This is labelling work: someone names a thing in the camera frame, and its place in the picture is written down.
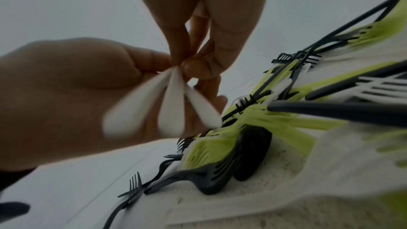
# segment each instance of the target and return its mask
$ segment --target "white floor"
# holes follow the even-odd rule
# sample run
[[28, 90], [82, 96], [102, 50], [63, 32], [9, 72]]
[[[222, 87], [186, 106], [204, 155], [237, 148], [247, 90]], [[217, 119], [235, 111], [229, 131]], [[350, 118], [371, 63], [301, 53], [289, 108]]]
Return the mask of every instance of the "white floor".
[[[280, 52], [295, 52], [382, 1], [268, 0], [240, 58], [224, 74], [221, 94], [230, 99], [247, 94]], [[0, 54], [37, 39], [76, 36], [108, 38], [167, 51], [163, 36], [140, 0], [0, 0], [0, 10]], [[2, 201], [25, 201], [32, 210], [26, 216], [0, 224], [0, 229], [101, 228], [98, 223], [116, 204], [116, 195], [127, 190], [131, 175], [139, 171], [143, 180], [149, 180], [157, 172], [162, 156], [175, 152], [175, 143], [176, 140], [155, 142], [40, 168], [4, 192]], [[266, 162], [251, 181], [231, 182], [224, 193], [211, 198], [272, 188], [295, 174], [301, 168], [301, 157], [284, 145], [277, 148], [287, 152]], [[293, 167], [286, 170], [288, 163]], [[149, 201], [140, 199], [140, 205], [118, 215], [113, 228], [158, 228], [160, 212], [173, 203], [209, 199], [186, 194], [188, 191], [196, 190], [188, 183], [175, 184], [163, 193], [149, 196]], [[398, 220], [374, 201], [349, 204], [326, 199], [301, 204], [280, 215], [195, 226], [294, 229], [328, 225], [334, 229], [387, 229], [397, 228]]]

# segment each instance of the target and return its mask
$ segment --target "translucent white fork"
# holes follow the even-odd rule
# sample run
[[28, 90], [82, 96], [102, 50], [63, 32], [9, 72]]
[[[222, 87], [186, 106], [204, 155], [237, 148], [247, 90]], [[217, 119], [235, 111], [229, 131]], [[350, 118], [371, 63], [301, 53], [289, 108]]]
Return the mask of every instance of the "translucent white fork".
[[175, 207], [167, 213], [167, 225], [269, 212], [313, 196], [356, 199], [404, 189], [407, 171], [395, 162], [406, 160], [407, 150], [376, 151], [388, 145], [406, 147], [407, 130], [358, 123], [336, 128], [317, 141], [301, 173], [286, 184], [262, 193]]
[[386, 78], [359, 77], [368, 82], [356, 83], [353, 96], [383, 104], [407, 104], [407, 79], [398, 78], [402, 75], [405, 73]]

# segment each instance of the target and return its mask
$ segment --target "white plastic handle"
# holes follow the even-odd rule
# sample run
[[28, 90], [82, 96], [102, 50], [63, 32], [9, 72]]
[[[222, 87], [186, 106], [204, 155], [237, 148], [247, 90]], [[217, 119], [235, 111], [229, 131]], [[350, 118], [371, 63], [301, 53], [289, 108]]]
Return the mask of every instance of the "white plastic handle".
[[185, 130], [184, 81], [180, 67], [174, 67], [167, 90], [165, 91], [158, 129], [168, 138], [179, 138]]
[[217, 129], [222, 126], [222, 117], [212, 104], [195, 89], [184, 84], [185, 95], [196, 111], [199, 119], [208, 129]]
[[172, 70], [170, 68], [132, 90], [108, 110], [102, 121], [105, 137], [122, 139], [133, 136], [167, 86]]

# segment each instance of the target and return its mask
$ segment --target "skin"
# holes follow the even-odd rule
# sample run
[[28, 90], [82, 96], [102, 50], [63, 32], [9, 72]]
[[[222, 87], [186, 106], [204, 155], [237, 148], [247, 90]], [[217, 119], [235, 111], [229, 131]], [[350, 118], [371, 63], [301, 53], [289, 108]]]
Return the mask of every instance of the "skin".
[[[1, 57], [0, 170], [162, 139], [162, 96], [131, 139], [105, 139], [101, 121], [130, 90], [171, 66], [168, 54], [92, 38], [34, 42]], [[221, 113], [227, 99], [217, 96], [219, 84], [218, 76], [195, 88]], [[183, 137], [206, 131], [187, 101], [185, 113]]]
[[[229, 68], [254, 30], [266, 0], [143, 0], [187, 77], [211, 79]], [[190, 22], [188, 32], [185, 23]], [[208, 30], [210, 39], [198, 52]]]

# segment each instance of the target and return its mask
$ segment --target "dark sleeve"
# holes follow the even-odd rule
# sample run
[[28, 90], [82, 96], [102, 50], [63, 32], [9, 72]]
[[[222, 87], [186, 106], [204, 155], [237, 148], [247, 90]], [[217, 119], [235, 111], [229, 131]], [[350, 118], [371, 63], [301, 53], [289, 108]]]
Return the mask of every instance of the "dark sleeve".
[[7, 187], [11, 186], [12, 184], [16, 183], [21, 178], [27, 176], [34, 170], [35, 170], [35, 168], [24, 170], [24, 171], [18, 171], [18, 172], [0, 171], [0, 192], [5, 190]]

